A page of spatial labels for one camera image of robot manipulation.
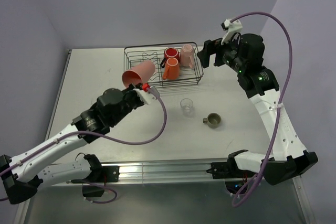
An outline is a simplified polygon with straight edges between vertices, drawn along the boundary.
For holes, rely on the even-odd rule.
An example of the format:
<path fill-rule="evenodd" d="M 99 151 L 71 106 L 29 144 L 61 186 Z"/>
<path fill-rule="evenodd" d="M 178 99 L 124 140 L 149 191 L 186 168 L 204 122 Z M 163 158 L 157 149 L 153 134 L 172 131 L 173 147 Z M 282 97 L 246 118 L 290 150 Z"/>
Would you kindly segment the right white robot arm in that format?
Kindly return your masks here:
<path fill-rule="evenodd" d="M 215 55 L 214 66 L 227 65 L 237 73 L 238 83 L 255 106 L 270 139 L 274 141 L 268 158 L 248 150 L 229 155 L 226 173 L 237 177 L 244 171 L 257 173 L 266 161 L 262 176 L 267 183 L 276 185 L 300 176 L 318 162 L 296 134 L 284 105 L 279 101 L 280 89 L 274 73 L 263 66 L 265 45 L 255 34 L 239 35 L 238 39 L 222 43 L 207 40 L 197 53 L 203 68 L 209 66 Z"/>

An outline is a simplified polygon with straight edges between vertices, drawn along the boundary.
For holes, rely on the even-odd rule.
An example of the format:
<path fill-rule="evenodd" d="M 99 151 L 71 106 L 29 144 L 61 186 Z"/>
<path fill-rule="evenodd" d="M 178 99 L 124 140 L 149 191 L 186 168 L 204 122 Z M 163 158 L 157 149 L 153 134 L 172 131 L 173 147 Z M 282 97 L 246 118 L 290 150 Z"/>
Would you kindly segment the salmon plastic tumbler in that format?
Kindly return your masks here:
<path fill-rule="evenodd" d="M 139 83 L 146 83 L 155 73 L 155 65 L 152 61 L 146 60 L 122 74 L 122 82 L 127 88 L 130 84 L 137 85 Z"/>

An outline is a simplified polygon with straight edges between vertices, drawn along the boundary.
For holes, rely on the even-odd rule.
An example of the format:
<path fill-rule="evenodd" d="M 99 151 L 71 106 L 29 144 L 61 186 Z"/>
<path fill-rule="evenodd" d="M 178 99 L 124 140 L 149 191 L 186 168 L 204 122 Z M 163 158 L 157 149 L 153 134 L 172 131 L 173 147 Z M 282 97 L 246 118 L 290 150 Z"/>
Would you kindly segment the orange mug white inside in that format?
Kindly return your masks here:
<path fill-rule="evenodd" d="M 180 74 L 180 64 L 176 58 L 169 58 L 164 67 L 163 80 L 177 80 Z"/>

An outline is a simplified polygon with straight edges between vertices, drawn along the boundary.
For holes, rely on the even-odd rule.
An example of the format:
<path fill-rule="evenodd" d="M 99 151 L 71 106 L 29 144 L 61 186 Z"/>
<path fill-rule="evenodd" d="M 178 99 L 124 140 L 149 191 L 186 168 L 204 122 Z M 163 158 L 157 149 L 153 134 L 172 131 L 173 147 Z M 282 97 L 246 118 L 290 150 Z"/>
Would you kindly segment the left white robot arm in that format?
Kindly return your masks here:
<path fill-rule="evenodd" d="M 9 202 L 15 205 L 30 199 L 53 177 L 48 165 L 106 135 L 133 110 L 154 100 L 140 84 L 108 89 L 55 136 L 19 155 L 1 156 L 1 179 Z"/>

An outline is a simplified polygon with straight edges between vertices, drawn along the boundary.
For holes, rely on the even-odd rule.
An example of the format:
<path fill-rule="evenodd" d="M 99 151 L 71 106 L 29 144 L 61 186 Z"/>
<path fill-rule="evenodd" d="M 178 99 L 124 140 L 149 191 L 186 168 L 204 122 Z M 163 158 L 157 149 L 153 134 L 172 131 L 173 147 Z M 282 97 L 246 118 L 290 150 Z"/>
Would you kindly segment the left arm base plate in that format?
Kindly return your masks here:
<path fill-rule="evenodd" d="M 94 183 L 116 183 L 119 180 L 120 167 L 116 165 L 102 166 L 97 174 L 94 175 Z"/>

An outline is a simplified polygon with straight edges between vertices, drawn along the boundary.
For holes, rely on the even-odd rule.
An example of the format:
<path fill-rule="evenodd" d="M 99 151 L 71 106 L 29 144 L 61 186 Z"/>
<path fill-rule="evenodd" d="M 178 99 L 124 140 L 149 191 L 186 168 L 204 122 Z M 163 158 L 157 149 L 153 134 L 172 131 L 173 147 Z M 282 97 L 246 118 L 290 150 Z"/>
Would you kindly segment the pink ceramic mug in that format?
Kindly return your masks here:
<path fill-rule="evenodd" d="M 191 69 L 195 66 L 194 47 L 191 44 L 184 44 L 180 50 L 180 64 Z"/>

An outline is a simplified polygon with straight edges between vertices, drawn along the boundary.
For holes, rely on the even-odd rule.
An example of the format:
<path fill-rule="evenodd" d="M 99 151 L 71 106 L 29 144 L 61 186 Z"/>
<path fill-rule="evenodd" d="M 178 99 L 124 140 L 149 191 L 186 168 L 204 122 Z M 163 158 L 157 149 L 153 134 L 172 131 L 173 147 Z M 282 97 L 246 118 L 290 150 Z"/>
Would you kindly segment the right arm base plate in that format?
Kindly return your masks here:
<path fill-rule="evenodd" d="M 232 162 L 213 162 L 206 172 L 211 174 L 213 179 L 251 178 L 255 175 L 254 172 L 239 169 Z"/>

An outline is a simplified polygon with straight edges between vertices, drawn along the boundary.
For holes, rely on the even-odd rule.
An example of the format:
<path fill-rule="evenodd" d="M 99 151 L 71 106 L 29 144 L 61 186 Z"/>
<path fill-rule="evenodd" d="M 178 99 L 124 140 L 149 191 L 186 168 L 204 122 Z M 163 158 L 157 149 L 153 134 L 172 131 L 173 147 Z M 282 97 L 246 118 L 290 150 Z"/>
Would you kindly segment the red ceramic mug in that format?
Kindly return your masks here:
<path fill-rule="evenodd" d="M 178 61 L 180 61 L 180 52 L 175 47 L 168 47 L 168 48 L 165 49 L 165 51 L 164 51 L 164 58 L 163 58 L 163 60 L 160 63 L 161 68 L 165 67 L 165 63 L 170 58 L 175 58 Z"/>

